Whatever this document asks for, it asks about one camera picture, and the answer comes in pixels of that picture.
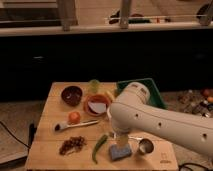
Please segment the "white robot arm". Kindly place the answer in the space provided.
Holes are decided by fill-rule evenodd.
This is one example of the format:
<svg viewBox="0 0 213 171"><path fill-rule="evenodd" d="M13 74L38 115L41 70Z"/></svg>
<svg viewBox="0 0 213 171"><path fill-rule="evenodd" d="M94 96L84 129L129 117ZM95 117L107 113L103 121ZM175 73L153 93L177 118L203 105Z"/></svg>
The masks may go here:
<svg viewBox="0 0 213 171"><path fill-rule="evenodd" d="M138 129L213 158L213 118L148 105L149 89L129 83L109 106L112 127L128 134Z"/></svg>

